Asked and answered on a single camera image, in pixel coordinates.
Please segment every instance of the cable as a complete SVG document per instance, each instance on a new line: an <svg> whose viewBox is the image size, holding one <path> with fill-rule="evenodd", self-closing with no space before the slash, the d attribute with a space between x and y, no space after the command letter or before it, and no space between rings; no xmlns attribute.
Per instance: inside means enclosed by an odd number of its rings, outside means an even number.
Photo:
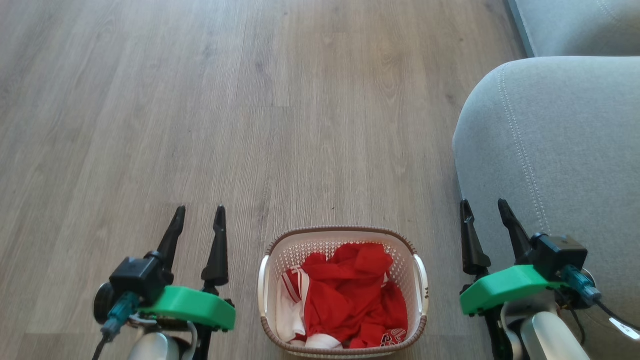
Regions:
<svg viewBox="0 0 640 360"><path fill-rule="evenodd" d="M630 322L626 322L624 320L622 320L622 318L616 314L613 313L613 311L609 310L608 307L604 306L604 304L600 301L600 300L596 300L594 301L595 304L597 306L600 306L600 309L602 309L602 311L604 311L605 313L607 313L607 315L611 316L612 318L616 319L617 321L619 321L619 323L621 323L622 325L626 326L626 327L630 327L631 329L635 330L635 331L640 331L640 327L633 325Z"/></svg>
<svg viewBox="0 0 640 360"><path fill-rule="evenodd" d="M578 323L578 329L580 329L580 336L582 337L582 339L580 340L580 345L584 346L585 342L587 342L587 333L586 331L584 331L584 327L582 326L582 323L578 318L578 314L575 312L573 306L571 306L571 303L567 300L567 298L564 296L563 293L561 293L558 289L556 289L556 294L560 295L560 297L562 298L562 301L566 304L569 311L571 311L571 315L573 315L575 322Z"/></svg>
<svg viewBox="0 0 640 360"><path fill-rule="evenodd" d="M100 357L100 354L102 353L102 349L104 348L104 345L107 343L107 337L103 336L102 340L100 340L100 343L98 344L98 346L95 348L95 352L93 353L93 360L98 360L98 358Z"/></svg>
<svg viewBox="0 0 640 360"><path fill-rule="evenodd" d="M182 358L185 360L193 360L193 356L198 348L198 329L196 329L196 326L193 325L192 322L187 322L187 327L189 331L191 331L191 347L184 352Z"/></svg>
<svg viewBox="0 0 640 360"><path fill-rule="evenodd" d="M139 313L135 313L135 314L131 315L129 317L129 319L133 320L134 322L138 322L140 324L143 324L143 325L156 325L157 324L156 320L141 318Z"/></svg>

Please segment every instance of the green 3d-printed part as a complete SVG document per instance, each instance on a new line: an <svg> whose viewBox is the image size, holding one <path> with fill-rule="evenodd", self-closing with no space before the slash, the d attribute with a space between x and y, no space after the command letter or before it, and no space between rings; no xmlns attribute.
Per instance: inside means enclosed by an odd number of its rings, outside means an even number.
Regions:
<svg viewBox="0 0 640 360"><path fill-rule="evenodd" d="M547 288L567 286L565 282L545 280L533 265L512 266L476 281L460 295L462 313L478 314L505 302L522 299Z"/></svg>
<svg viewBox="0 0 640 360"><path fill-rule="evenodd" d="M228 302L213 294L182 286L165 287L153 306L140 308L139 312L219 327L221 330L233 330L236 324L236 309Z"/></svg>

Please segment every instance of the white plastic basket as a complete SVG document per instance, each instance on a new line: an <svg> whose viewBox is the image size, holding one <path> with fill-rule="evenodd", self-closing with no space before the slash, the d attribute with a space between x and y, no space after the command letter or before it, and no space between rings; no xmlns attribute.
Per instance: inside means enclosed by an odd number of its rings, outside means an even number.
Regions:
<svg viewBox="0 0 640 360"><path fill-rule="evenodd" d="M346 243L380 243L394 259L390 278L400 287L409 316L405 341L365 349L312 349L285 343L275 331L278 278L292 266L302 264L311 253L322 252L330 257ZM258 305L262 327L269 339L291 354L323 359L378 357L410 347L420 338L427 323L429 284L424 264L413 245L393 231L372 227L313 227L289 231L269 246L258 275Z"/></svg>

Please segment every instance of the white label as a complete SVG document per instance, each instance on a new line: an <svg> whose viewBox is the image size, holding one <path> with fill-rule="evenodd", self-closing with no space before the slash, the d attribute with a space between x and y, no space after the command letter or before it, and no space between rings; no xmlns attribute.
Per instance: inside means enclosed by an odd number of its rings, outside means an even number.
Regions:
<svg viewBox="0 0 640 360"><path fill-rule="evenodd" d="M609 321L613 325L615 325L618 328L618 330L620 330L624 335L627 335L629 338L632 338L633 340L640 340L640 335L638 335L638 333L635 332L630 327L622 325L619 321L617 321L614 318L610 318Z"/></svg>

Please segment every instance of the gray sofa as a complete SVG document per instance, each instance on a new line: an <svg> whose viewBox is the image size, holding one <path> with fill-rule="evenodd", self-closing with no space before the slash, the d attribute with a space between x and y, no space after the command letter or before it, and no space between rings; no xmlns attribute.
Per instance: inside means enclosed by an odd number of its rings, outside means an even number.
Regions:
<svg viewBox="0 0 640 360"><path fill-rule="evenodd" d="M509 0L527 55L640 56L639 0Z"/></svg>
<svg viewBox="0 0 640 360"><path fill-rule="evenodd" d="M587 26L573 19L550 37L553 31L531 26L532 19L541 21L547 11L548 22L558 25L553 10L565 12L564 4L577 1L516 2L528 25L524 37L532 39L538 56L593 55L594 39L604 37L610 37L599 47L605 54L640 54L640 34L623 50L624 41L612 35L622 25L601 26L621 15L601 11L598 20L589 18L601 34L570 29ZM611 12L613 3L626 3L627 12L615 8L620 14L640 9L640 0L580 0L578 12L595 16L589 10L594 3ZM635 20L624 18L626 31L640 28L640 12L634 14ZM476 215L492 272L515 261L497 207L504 198L530 235L569 234L583 244L589 250L585 267L603 302L640 323L640 57L539 57L504 64L469 96L453 149L461 194ZM622 335L604 312L594 307L579 315L592 359L639 358L640 342ZM564 319L578 334L571 316Z"/></svg>

